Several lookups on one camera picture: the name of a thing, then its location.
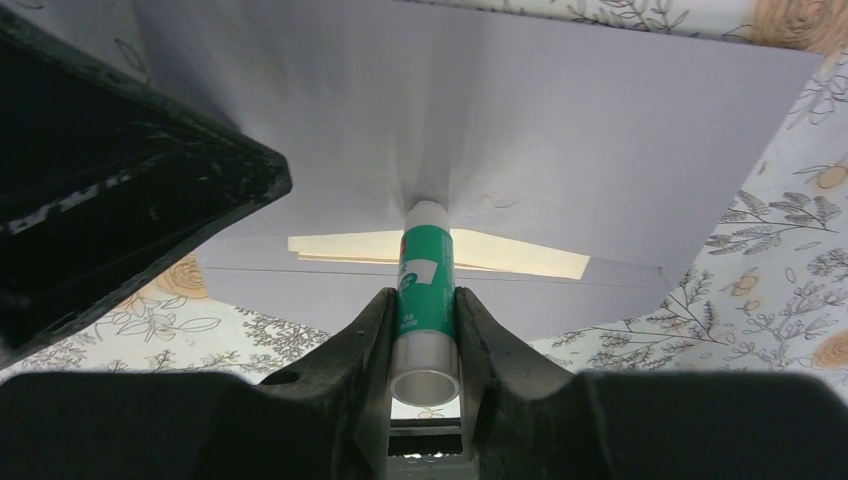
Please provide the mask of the beige lined letter paper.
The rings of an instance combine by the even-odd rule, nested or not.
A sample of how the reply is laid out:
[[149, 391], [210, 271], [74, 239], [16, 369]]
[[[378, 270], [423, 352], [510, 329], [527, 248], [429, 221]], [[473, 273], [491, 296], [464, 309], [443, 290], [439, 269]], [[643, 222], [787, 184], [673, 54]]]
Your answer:
[[[377, 231], [290, 236], [288, 251], [300, 260], [396, 265], [403, 232]], [[451, 231], [454, 265], [490, 271], [579, 280], [590, 257], [466, 229]]]

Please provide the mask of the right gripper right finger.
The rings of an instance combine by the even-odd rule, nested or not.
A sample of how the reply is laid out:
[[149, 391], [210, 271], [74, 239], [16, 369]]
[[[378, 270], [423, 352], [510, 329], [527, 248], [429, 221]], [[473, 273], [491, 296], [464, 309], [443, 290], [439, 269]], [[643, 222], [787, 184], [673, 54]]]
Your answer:
[[573, 374], [455, 294], [464, 451], [482, 479], [843, 479], [847, 408], [787, 373]]

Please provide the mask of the green white glue stick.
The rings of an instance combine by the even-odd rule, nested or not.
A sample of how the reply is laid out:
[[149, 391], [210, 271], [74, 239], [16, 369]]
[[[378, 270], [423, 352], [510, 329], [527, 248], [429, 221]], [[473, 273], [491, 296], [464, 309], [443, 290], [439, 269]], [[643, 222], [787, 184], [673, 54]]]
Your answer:
[[406, 216], [396, 290], [392, 397], [416, 407], [448, 403], [461, 389], [454, 248], [447, 211], [436, 202], [420, 201]]

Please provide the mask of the grey lavender envelope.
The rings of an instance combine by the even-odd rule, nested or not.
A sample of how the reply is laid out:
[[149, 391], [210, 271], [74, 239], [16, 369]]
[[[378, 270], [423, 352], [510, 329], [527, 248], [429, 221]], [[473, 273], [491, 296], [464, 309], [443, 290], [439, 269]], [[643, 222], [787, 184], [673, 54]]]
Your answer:
[[433, 200], [454, 228], [589, 256], [579, 280], [458, 276], [571, 286], [569, 319], [607, 288], [635, 316], [672, 290], [820, 61], [399, 1], [134, 9], [159, 89], [289, 164], [291, 192], [217, 234], [214, 266], [388, 287], [395, 265], [300, 260], [287, 239], [400, 230]]

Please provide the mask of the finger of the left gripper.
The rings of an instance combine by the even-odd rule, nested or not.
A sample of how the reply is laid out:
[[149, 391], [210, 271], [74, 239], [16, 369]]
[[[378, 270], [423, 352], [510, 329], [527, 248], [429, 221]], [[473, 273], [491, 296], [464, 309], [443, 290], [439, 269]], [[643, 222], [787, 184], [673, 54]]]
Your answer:
[[1, 363], [287, 195], [286, 158], [1, 11]]

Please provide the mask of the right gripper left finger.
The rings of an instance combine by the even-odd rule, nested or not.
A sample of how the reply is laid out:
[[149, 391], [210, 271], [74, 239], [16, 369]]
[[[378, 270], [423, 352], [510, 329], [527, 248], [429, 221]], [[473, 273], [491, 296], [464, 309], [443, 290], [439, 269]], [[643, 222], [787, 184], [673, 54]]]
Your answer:
[[397, 293], [258, 384], [34, 373], [1, 388], [5, 479], [381, 479]]

